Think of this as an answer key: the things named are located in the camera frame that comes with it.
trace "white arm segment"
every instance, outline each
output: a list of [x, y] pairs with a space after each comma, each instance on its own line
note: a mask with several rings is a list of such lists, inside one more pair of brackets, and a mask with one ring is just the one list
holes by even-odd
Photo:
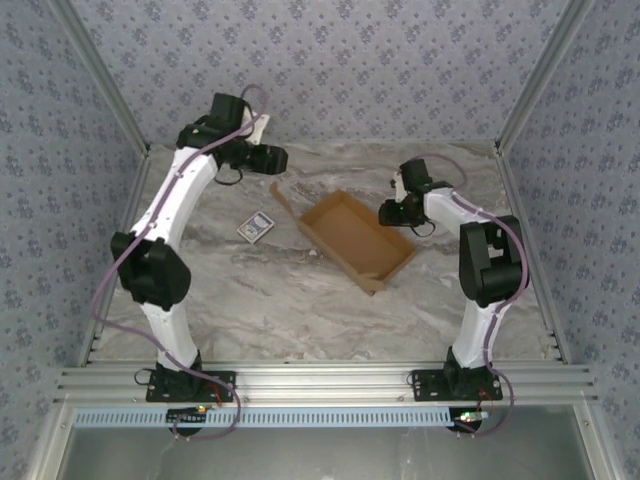
[[[251, 119], [250, 113], [245, 109], [243, 123]], [[253, 132], [247, 141], [257, 145], [262, 138], [262, 132], [269, 121], [268, 115], [262, 115], [254, 124]], [[185, 147], [176, 150], [169, 173], [165, 178], [160, 190], [156, 194], [151, 206], [145, 214], [131, 229], [132, 232], [140, 232], [149, 223], [149, 219], [160, 198], [167, 190], [172, 178], [187, 159], [196, 151], [195, 148]], [[218, 173], [218, 166], [211, 155], [200, 155], [183, 172], [182, 177], [173, 187], [169, 197], [157, 217], [155, 225], [145, 235], [146, 240], [154, 241], [158, 238], [164, 239], [177, 253], [180, 245], [180, 238], [191, 216], [193, 209], [200, 198], [207, 184], [213, 180]], [[198, 355], [198, 349], [193, 343], [189, 332], [189, 324], [184, 308], [184, 302], [171, 307], [165, 312], [161, 307], [151, 303], [141, 305], [142, 311], [147, 316], [151, 324], [151, 330], [160, 343], [171, 352], [171, 355], [182, 365], [190, 367]], [[179, 370], [166, 356], [158, 352], [158, 363], [171, 370]]]
[[[469, 222], [484, 223], [488, 220], [467, 212], [454, 203], [451, 199], [452, 193], [453, 189], [451, 188], [439, 188], [427, 193], [424, 197], [424, 213], [429, 219], [440, 223], [459, 239], [460, 225]], [[467, 299], [460, 333], [453, 343], [453, 354], [461, 367], [477, 368], [485, 365], [482, 353], [483, 342], [491, 325], [493, 312], [500, 303], [493, 303], [486, 308], [481, 308], [475, 301]], [[498, 315], [498, 322], [489, 339], [489, 351], [487, 352], [489, 361], [491, 361], [493, 342], [498, 333], [500, 322], [507, 310], [508, 308], [502, 309]]]
[[427, 193], [424, 196], [424, 214], [460, 239], [460, 225], [469, 222], [485, 223], [487, 219], [467, 212], [454, 203], [451, 199], [452, 194], [452, 188], [438, 188]]
[[[453, 342], [453, 355], [456, 357], [458, 364], [463, 368], [484, 367], [484, 356], [482, 354], [484, 337], [491, 325], [493, 312], [502, 302], [491, 303], [487, 308], [481, 308], [473, 300], [467, 299], [467, 305], [464, 309], [464, 318], [458, 338]], [[502, 317], [509, 309], [507, 305], [498, 314], [498, 322], [496, 323], [491, 338], [489, 339], [489, 348], [487, 358], [491, 361], [493, 351], [493, 342], [498, 334]]]

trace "black motor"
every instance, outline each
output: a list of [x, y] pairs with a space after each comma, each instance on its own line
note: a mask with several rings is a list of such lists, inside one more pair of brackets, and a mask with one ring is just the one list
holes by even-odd
[[[436, 188], [451, 188], [451, 185], [434, 182], [422, 158], [412, 158], [400, 165], [400, 176], [407, 196], [400, 203], [386, 200], [378, 210], [378, 221], [389, 227], [419, 227], [428, 220], [424, 214], [425, 194]], [[391, 186], [396, 188], [395, 180]]]
[[[242, 98], [216, 93], [209, 115], [187, 125], [178, 136], [178, 148], [202, 148], [226, 137], [242, 126], [245, 108], [251, 109]], [[252, 130], [212, 150], [218, 164], [227, 163], [236, 170], [248, 170], [265, 175], [277, 175], [287, 169], [289, 156], [284, 148], [272, 145], [253, 145], [246, 141]]]

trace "open cardboard box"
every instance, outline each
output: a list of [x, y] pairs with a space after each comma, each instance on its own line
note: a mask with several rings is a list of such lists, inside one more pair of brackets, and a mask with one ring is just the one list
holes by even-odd
[[273, 197], [295, 220], [298, 229], [369, 295], [385, 290], [386, 282], [415, 255], [409, 241], [348, 193], [335, 191], [297, 217], [276, 183]]

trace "cardboard flap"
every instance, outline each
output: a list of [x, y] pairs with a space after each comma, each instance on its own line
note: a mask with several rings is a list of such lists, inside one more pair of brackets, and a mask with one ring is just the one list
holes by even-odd
[[287, 213], [289, 213], [289, 215], [291, 215], [297, 221], [298, 219], [296, 217], [296, 214], [293, 213], [291, 204], [287, 201], [286, 198], [284, 198], [284, 195], [280, 193], [280, 190], [278, 190], [278, 184], [276, 182], [273, 182], [271, 184], [271, 186], [269, 187], [269, 191], [271, 192], [271, 195], [273, 195], [273, 198], [275, 198], [278, 203], [284, 207]]

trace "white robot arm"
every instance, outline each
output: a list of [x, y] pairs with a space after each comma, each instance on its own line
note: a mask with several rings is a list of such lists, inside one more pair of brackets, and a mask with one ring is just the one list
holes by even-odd
[[[243, 123], [249, 120], [247, 118], [248, 115], [249, 109], [246, 108]], [[258, 145], [268, 121], [269, 116], [263, 115], [256, 122], [253, 133], [246, 141]], [[171, 179], [196, 150], [197, 149], [193, 147], [183, 147], [176, 150], [167, 177], [158, 190], [153, 202], [151, 202], [145, 214], [142, 215], [140, 220], [133, 226], [131, 232], [140, 232], [147, 226], [151, 215], [155, 211], [160, 198], [162, 198], [168, 188]], [[157, 239], [163, 239], [164, 243], [171, 246], [177, 253], [187, 220], [191, 216], [203, 190], [211, 180], [215, 178], [217, 173], [218, 165], [213, 155], [200, 155], [193, 160], [189, 168], [182, 174], [180, 180], [171, 190], [169, 198], [157, 217], [156, 225], [145, 235], [145, 240], [153, 242]], [[198, 356], [198, 349], [193, 343], [189, 332], [184, 303], [177, 303], [168, 311], [150, 302], [145, 302], [141, 304], [140, 307], [147, 316], [153, 335], [158, 341], [164, 345], [169, 352], [172, 352], [174, 358], [180, 363], [183, 365], [193, 365]], [[162, 352], [158, 352], [158, 363], [165, 368], [178, 370], [178, 367], [168, 360]]]
[[[505, 300], [518, 290], [522, 280], [521, 258], [513, 239], [481, 214], [482, 209], [463, 201], [451, 185], [434, 182], [422, 158], [401, 165], [391, 183], [396, 195], [380, 207], [382, 225], [416, 227], [433, 221], [460, 241], [460, 284], [467, 297], [460, 333], [443, 371], [425, 371], [417, 377], [431, 383], [421, 391], [426, 390], [431, 397], [445, 392], [452, 399], [468, 399], [486, 387], [501, 396], [498, 387], [491, 388], [496, 383], [495, 375], [487, 364], [491, 363], [493, 343], [509, 308]], [[521, 238], [515, 217], [498, 220]]]
[[[477, 214], [472, 214], [464, 210], [453, 199], [453, 188], [443, 187], [432, 190], [424, 197], [424, 213], [434, 222], [443, 225], [449, 232], [460, 239], [460, 226], [471, 223], [486, 223], [488, 220]], [[478, 368], [485, 365], [483, 356], [484, 338], [491, 325], [491, 319], [502, 300], [493, 302], [486, 307], [481, 307], [475, 300], [467, 298], [464, 309], [464, 317], [460, 326], [460, 333], [453, 342], [453, 355], [463, 368]], [[498, 323], [493, 329], [489, 339], [489, 361], [492, 359], [493, 342], [500, 328], [502, 317], [508, 310], [508, 306], [497, 314]]]
[[[141, 304], [160, 344], [180, 364], [194, 369], [199, 367], [200, 357], [189, 332], [182, 301], [189, 289], [191, 275], [178, 256], [187, 220], [223, 163], [229, 163], [231, 168], [238, 170], [243, 168], [276, 174], [286, 169], [287, 154], [279, 147], [260, 145], [269, 120], [268, 115], [262, 115], [255, 120], [250, 135], [237, 137], [211, 153], [192, 157], [199, 148], [228, 135], [252, 119], [253, 113], [244, 100], [216, 94], [211, 114], [188, 125], [180, 133], [171, 168], [147, 211], [130, 232], [118, 232], [111, 241], [114, 258], [118, 258], [137, 234], [147, 230], [142, 243], [118, 270], [121, 283], [131, 292], [134, 301]], [[152, 218], [156, 221], [149, 225]], [[165, 372], [180, 370], [161, 351], [158, 352], [157, 365]]]

